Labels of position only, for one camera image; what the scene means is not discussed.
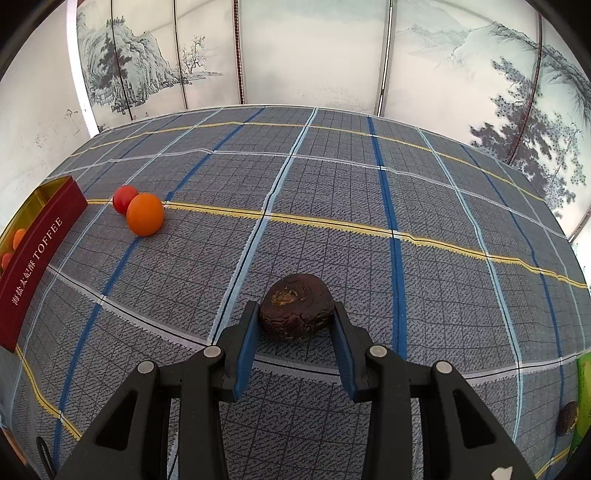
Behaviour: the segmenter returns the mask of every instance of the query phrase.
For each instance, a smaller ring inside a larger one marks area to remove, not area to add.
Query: white stripe
[[[431,152],[433,153],[433,155],[437,159],[437,162],[439,163],[441,169],[445,173],[450,184],[453,185],[454,189],[456,190],[457,198],[460,200],[460,204],[462,205],[462,208],[466,212],[466,216],[468,217],[472,226],[474,227],[474,232],[476,234],[476,239],[478,240],[478,244],[480,245],[482,252],[486,256],[486,266],[488,267],[488,271],[491,275],[491,281],[492,281],[493,289],[495,290],[496,300],[499,304],[499,308],[501,310],[503,321],[505,323],[505,330],[507,332],[507,336],[509,337],[509,341],[510,341],[511,345],[513,346],[513,356],[515,358],[515,364],[516,364],[517,369],[519,371],[521,369],[521,365],[522,365],[521,348],[519,347],[519,341],[517,339],[517,335],[515,334],[515,330],[513,328],[513,323],[511,321],[511,315],[509,313],[509,308],[507,308],[507,304],[505,302],[505,296],[503,295],[503,291],[501,289],[501,283],[499,282],[499,278],[496,274],[495,264],[492,262],[492,260],[489,257],[490,253],[486,247],[486,243],[485,243],[484,238],[482,236],[482,231],[480,230],[480,226],[478,225],[476,218],[474,218],[474,216],[472,215],[472,212],[470,211],[470,207],[468,206],[468,204],[466,203],[466,200],[464,199],[461,192],[457,188],[456,182],[454,181],[452,174],[448,171],[445,163],[443,162],[441,157],[438,155],[438,153],[435,151],[435,149],[431,146],[431,143],[429,142],[427,137],[424,135],[422,130],[417,128],[417,131],[422,136],[424,142],[427,144],[429,149],[431,149]],[[523,379],[522,379],[521,375],[517,375],[517,408],[516,408],[516,413],[515,413],[515,429],[513,431],[513,441],[517,440],[517,431],[519,429],[519,422],[521,421],[522,402],[523,402]]]
[[[214,155],[253,155],[256,157],[284,157],[285,154],[284,153],[280,153],[280,152],[237,152],[237,151],[228,151],[228,150],[209,150],[207,148],[194,148],[192,150],[186,150],[183,152],[170,152],[170,153],[164,153],[159,155],[159,157],[174,157],[177,155],[187,155],[187,154],[191,154],[191,153],[197,153],[197,152],[203,152],[203,153],[207,153],[207,154],[214,154]],[[100,163],[100,164],[96,164],[93,166],[100,166],[100,165],[104,165],[107,163],[118,163],[121,161],[128,161],[128,160],[140,160],[142,158],[149,158],[150,155],[141,155],[138,157],[125,157],[125,158],[114,158],[111,160],[105,160],[104,162]],[[340,163],[343,165],[350,165],[353,167],[360,167],[360,168],[369,168],[372,170],[380,170],[380,167],[378,167],[377,165],[372,165],[372,164],[365,164],[365,163],[357,163],[354,161],[350,161],[350,160],[341,160],[339,158],[330,158],[330,157],[316,157],[315,155],[293,155],[294,158],[305,158],[305,159],[309,159],[309,160],[318,160],[318,161],[325,161],[325,162],[332,162],[332,163]],[[68,171],[64,171],[60,174],[56,174],[53,175],[51,177],[48,177],[48,179],[54,178],[54,177],[59,177],[62,176],[64,174],[67,173],[72,173],[74,171],[77,170],[83,170],[87,167],[77,167],[74,168],[72,170],[68,170]],[[433,180],[433,179],[429,179],[427,177],[423,177],[422,175],[419,175],[418,173],[412,173],[409,171],[401,171],[401,170],[395,170],[394,168],[390,168],[390,167],[381,167],[381,170],[386,170],[386,171],[390,171],[396,175],[403,175],[403,176],[408,176],[408,177],[413,177],[415,179],[419,179],[422,181],[426,181],[428,183],[432,183],[435,185],[439,185],[441,187],[445,187],[447,189],[452,189],[452,190],[456,190],[454,189],[453,186],[447,184],[447,183],[443,183],[442,181],[438,181],[438,180]],[[543,223],[541,223],[538,220],[535,220],[531,217],[528,217],[527,215],[525,215],[524,213],[518,212],[517,210],[513,210],[512,208],[508,207],[507,205],[503,205],[502,203],[498,203],[495,202],[494,200],[491,200],[490,198],[487,198],[485,196],[482,196],[478,193],[475,192],[470,192],[468,190],[464,190],[461,188],[457,188],[458,191],[466,194],[466,195],[470,195],[472,197],[478,198],[480,200],[483,200],[484,202],[488,202],[492,205],[495,205],[499,208],[502,208],[503,210],[507,210],[508,212],[511,212],[515,215],[518,215],[522,218],[524,218],[525,220],[528,220],[536,225],[538,225],[539,227],[542,227],[544,230],[549,231],[550,233],[552,233],[553,235],[559,236],[560,238],[564,238],[566,239],[566,237],[562,234],[562,233],[557,233],[554,230],[552,230],[551,228],[549,228],[548,226],[545,226]]]
[[[208,118],[212,117],[213,115],[215,115],[216,113],[218,113],[220,110],[216,110],[216,112],[214,112],[213,114],[209,115],[207,118],[203,119],[202,122],[204,122],[205,120],[207,120]],[[191,129],[187,130],[183,135],[180,135],[179,137],[177,137],[175,140],[173,140],[172,142],[170,142],[165,148],[163,148],[164,151],[166,150],[169,146],[171,146],[173,143],[175,143],[177,140],[179,140],[180,138],[182,138],[186,133],[189,133],[191,131]],[[149,165],[149,163],[151,163],[158,155],[155,155],[153,158],[151,158],[149,161],[147,161],[138,171],[136,171],[125,183],[124,185],[129,184],[130,181],[132,181],[141,171],[143,171],[144,168],[146,168],[147,165]],[[86,233],[88,232],[88,230],[94,225],[94,223],[98,220],[98,218],[101,216],[101,214],[106,210],[106,208],[109,206],[110,202],[105,203],[100,209],[99,211],[96,213],[96,215],[92,218],[92,220],[89,222],[89,224],[86,226],[86,228],[84,228],[84,230],[82,230],[82,233],[78,236],[78,238],[76,239],[76,242],[74,242],[74,245],[72,245],[72,247],[70,248],[69,252],[67,253],[67,255],[64,257],[64,259],[61,261],[61,264],[59,266],[59,268],[57,269],[58,272],[61,272],[64,265],[66,264],[66,262],[70,259],[70,257],[72,256],[72,253],[74,253],[74,250],[76,249],[76,247],[80,244],[80,241],[82,240],[82,238],[86,235]],[[49,293],[49,291],[51,290],[52,286],[54,285],[54,283],[56,282],[56,277],[54,276],[51,281],[49,282],[49,285],[47,286],[47,288],[45,289],[45,292],[43,293],[43,295],[41,296],[41,301],[39,302],[39,306],[37,307],[37,311],[35,312],[35,316],[33,318],[33,321],[31,322],[31,327],[29,329],[29,332],[27,334],[27,338],[25,340],[25,345],[22,349],[22,356],[24,358],[25,354],[27,353],[27,349],[29,346],[29,341],[31,340],[31,337],[33,335],[33,329],[35,328],[35,325],[37,324],[37,320],[39,318],[39,315],[41,313],[41,309],[43,308],[43,304],[45,302],[45,299],[47,298],[47,295]],[[17,380],[14,384],[14,391],[12,392],[12,398],[11,398],[11,403],[10,403],[10,411],[12,411],[12,406],[14,405],[14,400],[16,398],[17,395],[17,389],[18,389],[18,384],[21,381],[21,377],[22,377],[22,361],[19,363],[19,367],[18,367],[18,374],[17,374]]]
[[[515,181],[513,179],[511,179],[511,182],[513,183],[513,185],[517,186],[517,184],[515,184]],[[541,223],[541,219],[538,215],[538,213],[534,210],[534,208],[532,207],[530,201],[526,198],[526,196],[523,194],[523,192],[520,190],[519,191],[521,193],[521,196],[524,198],[524,200],[527,202],[527,205],[530,206],[530,209],[532,212],[534,212],[535,217],[538,219],[538,221]],[[558,258],[558,260],[560,261],[560,264],[562,265],[562,269],[564,271],[564,276],[565,277],[569,277],[569,272],[566,270],[566,266],[564,264],[564,262],[562,261],[562,258],[560,258],[560,255],[558,254],[558,250],[556,250],[556,246],[554,245],[554,242],[552,241],[552,239],[550,238],[550,235],[548,235],[548,231],[546,229],[544,229],[544,232],[546,233],[546,237],[548,238],[548,242],[550,242],[550,245],[552,245],[552,249],[554,250],[554,253],[556,254],[556,257]],[[574,298],[574,291],[573,291],[573,286],[571,285],[570,282],[568,282],[569,285],[569,289],[570,289],[570,296],[573,299],[573,303],[574,303],[574,309],[577,313],[577,319],[579,321],[579,328],[581,330],[581,337],[583,338],[583,349],[587,348],[587,342],[585,339],[585,332],[583,329],[583,322],[581,321],[581,315],[579,313],[579,305],[577,305],[577,300]]]
[[[113,150],[115,147],[118,147],[119,145],[121,145],[121,142],[123,142],[123,141],[127,140],[129,137],[131,137],[131,136],[132,136],[134,133],[136,133],[138,130],[142,129],[144,126],[145,126],[145,125],[140,125],[140,126],[139,126],[138,128],[136,128],[134,131],[132,131],[132,132],[131,132],[129,135],[127,135],[127,137],[125,137],[125,138],[122,138],[122,139],[121,139],[121,140],[119,140],[117,143],[114,143],[114,144],[113,144],[113,146],[112,146],[110,149],[108,149],[108,150],[107,150],[105,153],[103,153],[103,154],[102,154],[102,155],[101,155],[99,158],[97,158],[97,159],[94,161],[94,163],[93,163],[92,165],[90,165],[90,166],[89,166],[89,167],[88,167],[88,168],[87,168],[85,171],[83,171],[83,172],[82,172],[82,173],[81,173],[81,174],[80,174],[80,175],[79,175],[79,176],[76,178],[76,181],[80,180],[80,179],[82,178],[82,176],[83,176],[83,175],[84,175],[84,174],[85,174],[87,171],[89,171],[89,170],[90,170],[92,167],[96,167],[96,166],[99,164],[100,160],[102,160],[102,158],[103,158],[105,155],[107,155],[107,153],[111,152],[111,151],[112,151],[112,150]]]
[[[271,190],[267,193],[265,200],[263,202],[264,210],[262,211],[263,214],[268,214],[272,212],[273,203],[275,198],[279,194],[281,190],[281,186],[283,185],[283,181],[285,177],[289,173],[290,167],[293,163],[293,155],[297,154],[298,149],[300,148],[306,133],[308,133],[309,127],[311,123],[314,121],[316,117],[316,113],[318,113],[318,109],[314,108],[312,113],[310,114],[305,126],[301,129],[300,134],[298,135],[295,143],[291,147],[289,154],[285,157],[285,161],[281,168],[279,169],[279,173],[275,177],[273,181],[273,185],[271,186]],[[256,250],[256,246],[258,245],[259,241],[261,240],[263,231],[267,227],[267,223],[269,219],[263,215],[261,218],[257,219],[255,222],[254,227],[252,228],[251,234],[248,236],[248,240],[246,241],[240,258],[238,259],[238,263],[236,264],[236,268],[232,274],[228,287],[224,293],[222,302],[217,310],[215,319],[213,321],[212,329],[207,337],[207,341],[209,343],[215,343],[219,338],[219,335],[228,324],[230,320],[230,316],[232,314],[233,306],[238,298],[238,293],[242,288],[242,283],[246,277],[246,272],[248,271],[248,267],[252,261],[252,257],[254,256],[254,252]]]

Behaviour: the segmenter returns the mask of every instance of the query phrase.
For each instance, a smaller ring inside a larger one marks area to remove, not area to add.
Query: brown dried fruit
[[[259,321],[276,339],[311,337],[329,324],[335,301],[324,282],[307,273],[276,282],[262,301]]]
[[[556,422],[556,435],[563,437],[574,429],[579,418],[579,406],[575,401],[568,402],[558,414]]]

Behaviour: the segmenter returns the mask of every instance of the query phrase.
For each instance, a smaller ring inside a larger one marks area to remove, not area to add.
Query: metal screw
[[[453,370],[451,363],[446,361],[437,362],[435,368],[437,368],[437,371],[442,374],[450,374]]]
[[[207,358],[216,358],[220,353],[222,353],[222,349],[216,345],[210,345],[203,350],[203,355]]]
[[[372,345],[369,349],[369,353],[371,353],[373,356],[383,357],[386,356],[388,350],[386,350],[386,347],[381,345]]]
[[[154,363],[150,360],[144,360],[138,365],[138,372],[141,374],[149,374],[154,369]]]

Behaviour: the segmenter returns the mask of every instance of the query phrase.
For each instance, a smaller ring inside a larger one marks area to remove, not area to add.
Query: orange ball
[[[6,271],[6,268],[8,268],[8,262],[10,262],[10,259],[12,258],[12,254],[10,252],[6,252],[3,256],[2,256],[2,269],[4,271]]]
[[[16,232],[14,232],[14,237],[12,239],[12,249],[16,250],[18,244],[21,243],[22,237],[25,236],[27,231],[24,228],[19,228]]]
[[[127,226],[138,236],[155,234],[164,222],[164,208],[160,199],[151,193],[140,193],[127,207]]]

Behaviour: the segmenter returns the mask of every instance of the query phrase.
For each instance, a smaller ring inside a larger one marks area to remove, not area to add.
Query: mountain painting
[[[544,21],[540,73],[524,126],[538,56],[537,14],[524,8],[517,20],[504,20],[510,27],[492,20],[502,6],[499,15],[485,15],[400,0],[384,115],[502,161],[515,151],[512,165],[568,234],[591,203],[591,172],[582,160],[591,157],[591,83]]]
[[[98,22],[98,3],[86,1],[78,9],[77,35],[83,77],[100,129],[184,109],[181,83],[192,85],[221,75],[206,70],[211,49],[205,36],[194,35],[180,46],[178,57],[173,55],[168,61],[150,30],[135,35],[124,16],[109,15],[104,23]],[[174,92],[165,93],[172,87],[176,87]]]

